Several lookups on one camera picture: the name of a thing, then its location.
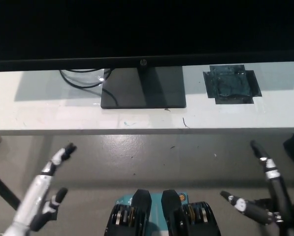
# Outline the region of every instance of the concrete floor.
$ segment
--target concrete floor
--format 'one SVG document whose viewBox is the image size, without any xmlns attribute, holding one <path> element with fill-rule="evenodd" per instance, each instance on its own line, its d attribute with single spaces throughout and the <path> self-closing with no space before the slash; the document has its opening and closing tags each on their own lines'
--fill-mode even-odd
<svg viewBox="0 0 294 236">
<path fill-rule="evenodd" d="M 175 188 L 190 201 L 207 201 L 223 236 L 277 235 L 272 225 L 260 227 L 219 196 L 221 190 L 246 199 L 268 196 L 261 168 L 249 141 L 256 139 L 275 158 L 294 200 L 294 163 L 282 147 L 290 135 L 115 135 L 3 137 L 0 177 L 23 197 L 32 178 L 59 148 L 74 142 L 78 151 L 57 172 L 53 189 L 69 193 L 58 221 L 39 236 L 102 236 L 117 198 L 137 188 L 162 192 Z M 14 210 L 0 198 L 0 233 Z"/>
</svg>

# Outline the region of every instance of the black monitor screen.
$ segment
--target black monitor screen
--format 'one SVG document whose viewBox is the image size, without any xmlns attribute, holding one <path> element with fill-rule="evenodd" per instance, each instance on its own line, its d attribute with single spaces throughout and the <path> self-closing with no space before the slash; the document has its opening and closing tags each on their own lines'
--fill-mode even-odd
<svg viewBox="0 0 294 236">
<path fill-rule="evenodd" d="M 0 70 L 294 60 L 294 0 L 0 0 Z"/>
</svg>

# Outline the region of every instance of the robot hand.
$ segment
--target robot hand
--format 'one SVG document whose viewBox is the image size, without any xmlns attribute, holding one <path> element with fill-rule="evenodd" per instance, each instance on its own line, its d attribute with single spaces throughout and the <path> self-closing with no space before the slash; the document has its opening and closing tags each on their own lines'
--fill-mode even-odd
<svg viewBox="0 0 294 236">
<path fill-rule="evenodd" d="M 284 179 L 262 146 L 251 141 L 251 148 L 263 167 L 271 198 L 247 201 L 226 191 L 220 194 L 241 214 L 263 225 L 275 222 L 281 236 L 294 236 L 294 210 Z"/>
<path fill-rule="evenodd" d="M 30 231 L 39 231 L 48 221 L 57 219 L 58 207 L 68 190 L 62 188 L 49 201 L 46 195 L 55 172 L 76 150 L 74 144 L 60 149 L 35 177 L 21 202 L 13 222 L 3 236 L 27 236 Z"/>
</svg>

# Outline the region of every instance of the monitor stand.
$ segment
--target monitor stand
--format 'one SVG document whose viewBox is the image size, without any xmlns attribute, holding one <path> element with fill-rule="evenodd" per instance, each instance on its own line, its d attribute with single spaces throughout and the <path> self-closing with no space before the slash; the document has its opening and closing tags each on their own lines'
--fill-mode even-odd
<svg viewBox="0 0 294 236">
<path fill-rule="evenodd" d="M 103 83 L 101 107 L 185 108 L 182 67 L 115 69 Z"/>
</svg>

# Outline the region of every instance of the scuff mark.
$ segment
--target scuff mark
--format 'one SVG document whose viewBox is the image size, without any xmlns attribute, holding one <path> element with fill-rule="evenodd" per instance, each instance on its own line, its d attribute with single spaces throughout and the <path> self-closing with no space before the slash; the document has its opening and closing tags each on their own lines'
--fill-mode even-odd
<svg viewBox="0 0 294 236">
<path fill-rule="evenodd" d="M 134 124 L 137 124 L 137 122 L 132 123 L 132 124 L 128 124 L 126 121 L 124 122 L 124 125 L 126 125 L 126 126 L 131 126 L 131 125 L 134 125 Z"/>
<path fill-rule="evenodd" d="M 185 127 L 189 128 L 189 127 L 185 124 L 184 117 L 183 117 L 183 123 L 184 123 Z"/>
</svg>

